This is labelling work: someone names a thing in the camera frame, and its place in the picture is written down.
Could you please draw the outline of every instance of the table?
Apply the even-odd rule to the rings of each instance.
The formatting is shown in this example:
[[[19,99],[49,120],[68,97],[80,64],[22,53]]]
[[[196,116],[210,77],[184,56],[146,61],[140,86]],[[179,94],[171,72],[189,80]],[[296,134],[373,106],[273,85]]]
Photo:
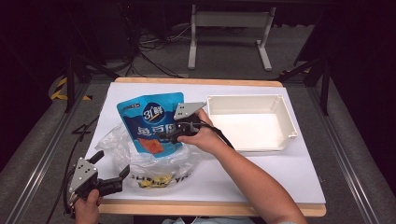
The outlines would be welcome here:
[[[115,125],[120,123],[121,119],[120,116],[117,115],[114,117],[114,113],[117,113],[116,108],[113,110],[113,105],[116,102],[112,102],[113,98],[115,97],[116,99],[119,97],[131,97],[126,95],[123,89],[127,89],[129,91],[134,91],[131,89],[132,86],[134,86],[134,90],[137,91],[139,88],[142,90],[145,90],[147,86],[149,85],[159,85],[163,88],[156,88],[156,90],[152,90],[150,92],[152,93],[158,93],[161,91],[166,90],[166,88],[177,88],[176,90],[186,90],[186,87],[188,89],[196,89],[200,87],[210,87],[210,92],[216,92],[215,90],[218,91],[223,91],[219,90],[219,88],[223,87],[224,89],[227,89],[229,91],[238,93],[238,92],[246,92],[246,90],[249,90],[251,93],[257,93],[257,92],[262,92],[263,89],[266,89],[267,91],[284,91],[286,92],[286,89],[282,87],[282,85],[279,82],[276,81],[256,81],[256,80],[219,80],[219,79],[175,79],[175,78],[141,78],[141,77],[122,77],[116,79],[115,83],[112,83],[112,86],[109,88],[109,93],[107,95],[103,110],[101,112],[101,118],[98,121],[98,126],[95,131],[95,135],[93,136],[90,148],[87,152],[86,158],[90,158],[94,153],[96,153],[96,150],[94,147],[96,144],[108,133]],[[114,91],[119,91],[123,92],[123,94],[113,94]],[[194,99],[193,95],[188,95],[185,93],[185,102],[190,101],[191,99]],[[285,102],[287,104],[287,107],[290,109],[291,104],[289,97],[285,98]],[[301,133],[300,128],[296,122],[294,113],[290,113],[290,116],[292,117],[294,121],[294,125],[296,126],[296,130]],[[301,170],[301,175],[299,176],[292,176],[292,177],[287,177],[286,182],[290,180],[292,181],[298,181],[300,178],[306,178],[306,176],[310,176],[307,178],[308,182],[311,182],[309,185],[312,186],[313,188],[308,190],[306,193],[304,193],[304,197],[306,195],[316,195],[314,198],[306,199],[304,197],[300,197],[298,192],[295,192],[295,189],[300,188],[300,185],[304,183],[299,183],[296,184],[294,187],[290,188],[290,183],[285,183],[285,181],[281,180],[279,181],[282,185],[284,185],[285,189],[290,192],[290,195],[292,195],[293,198],[295,198],[295,201],[299,205],[300,209],[304,213],[305,216],[308,217],[322,217],[326,214],[326,206],[325,206],[325,199],[323,196],[323,193],[321,191],[320,184],[318,182],[318,177],[316,175],[315,169],[313,168],[312,161],[310,160],[309,154],[307,153],[306,145],[304,144],[304,139],[302,135],[300,134],[293,142],[293,144],[297,144],[293,146],[293,149],[289,148],[283,150],[282,152],[269,152],[273,154],[269,154],[269,157],[251,157],[249,158],[250,160],[253,160],[253,162],[258,162],[260,163],[261,158],[264,158],[266,160],[266,163],[271,163],[271,161],[276,161],[276,160],[281,160],[281,158],[285,160],[289,160],[291,162],[291,170],[294,169],[299,169],[300,164],[305,164],[306,163],[306,168]],[[99,162],[95,164],[95,166],[99,170],[99,177],[100,178],[110,178],[114,177],[114,175],[117,174],[116,171],[113,171],[111,168],[111,165],[109,163],[112,162],[111,158],[108,156],[105,156],[102,158]],[[216,164],[215,160],[209,160],[209,161],[203,161],[205,162],[205,165],[198,165],[196,170],[191,174],[191,177],[189,177],[187,180],[184,180],[180,184],[177,184],[173,186],[172,188],[169,189],[157,189],[157,192],[155,191],[148,191],[147,189],[132,189],[129,186],[126,186],[124,183],[124,189],[123,192],[121,193],[116,193],[112,195],[107,195],[104,200],[102,205],[100,206],[100,212],[101,213],[109,213],[109,214],[132,214],[132,215],[167,215],[167,216],[249,216],[249,217],[255,217],[258,214],[254,211],[254,209],[249,205],[249,203],[244,199],[243,195],[241,196],[241,193],[238,192],[238,189],[236,186],[230,186],[229,188],[223,188],[221,191],[230,191],[232,194],[225,194],[226,197],[221,196],[222,192],[215,192],[215,190],[212,189],[206,189],[205,195],[209,195],[208,197],[213,197],[210,196],[213,193],[216,193],[219,195],[219,198],[216,200],[207,200],[207,199],[197,199],[193,198],[194,196],[186,196],[184,195],[186,192],[189,193],[189,190],[194,190],[194,188],[202,188],[201,185],[211,185],[212,188],[214,189],[217,184],[220,186],[223,186],[223,184],[231,184],[233,185],[233,182],[231,178],[229,178],[226,173],[222,170],[222,168],[219,166],[219,164]],[[292,167],[294,166],[293,163],[297,162],[299,166],[297,167]],[[204,178],[200,183],[195,183],[192,185],[191,181],[194,181],[194,178],[201,177],[200,174],[207,172],[205,169],[206,166],[210,166],[211,168],[214,168],[212,170],[212,173],[214,173],[215,177],[208,177]],[[221,181],[220,183],[211,183],[211,181],[214,181],[214,178],[220,178]],[[158,190],[164,190],[163,192],[165,193],[158,193]]]

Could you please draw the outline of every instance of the snack package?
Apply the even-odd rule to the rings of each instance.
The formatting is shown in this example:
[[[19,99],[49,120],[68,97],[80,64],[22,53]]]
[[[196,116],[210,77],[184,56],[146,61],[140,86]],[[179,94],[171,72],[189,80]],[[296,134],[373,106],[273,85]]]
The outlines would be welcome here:
[[[175,130],[174,115],[177,105],[184,103],[182,92],[142,95],[117,104],[123,123],[139,153],[150,153],[156,158],[174,153],[180,143],[160,139],[157,133]]]

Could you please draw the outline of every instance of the white box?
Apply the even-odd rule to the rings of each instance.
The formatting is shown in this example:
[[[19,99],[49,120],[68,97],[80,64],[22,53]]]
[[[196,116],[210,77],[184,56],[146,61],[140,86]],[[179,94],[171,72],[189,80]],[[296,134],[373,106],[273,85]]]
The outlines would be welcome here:
[[[209,95],[208,115],[240,152],[282,150],[297,136],[283,96]]]

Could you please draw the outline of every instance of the human arm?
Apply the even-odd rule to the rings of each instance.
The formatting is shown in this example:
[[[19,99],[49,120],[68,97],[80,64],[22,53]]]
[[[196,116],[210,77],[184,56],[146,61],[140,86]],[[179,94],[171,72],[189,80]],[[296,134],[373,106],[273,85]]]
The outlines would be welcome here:
[[[203,109],[198,117],[209,125],[213,123]],[[180,136],[179,142],[198,146],[220,162],[236,186],[267,223],[292,221],[306,223],[297,204],[286,190],[263,169],[228,147],[213,131],[201,128],[195,136]]]
[[[78,199],[75,203],[76,224],[97,224],[99,221],[99,190],[93,189],[87,201]]]

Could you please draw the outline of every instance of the dark background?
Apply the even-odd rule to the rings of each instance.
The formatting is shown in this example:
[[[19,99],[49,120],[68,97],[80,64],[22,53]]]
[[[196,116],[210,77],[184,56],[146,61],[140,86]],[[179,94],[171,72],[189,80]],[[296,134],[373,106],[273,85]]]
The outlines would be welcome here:
[[[101,64],[131,60],[138,53],[140,28],[165,38],[173,25],[190,21],[190,6],[122,8],[115,3],[0,3],[1,169],[50,106],[49,87],[69,55]],[[394,9],[367,1],[327,12],[321,18],[327,25],[310,36],[299,60],[323,55],[329,60],[337,90],[396,194]],[[278,7],[273,24],[316,24],[320,15],[315,7]]]

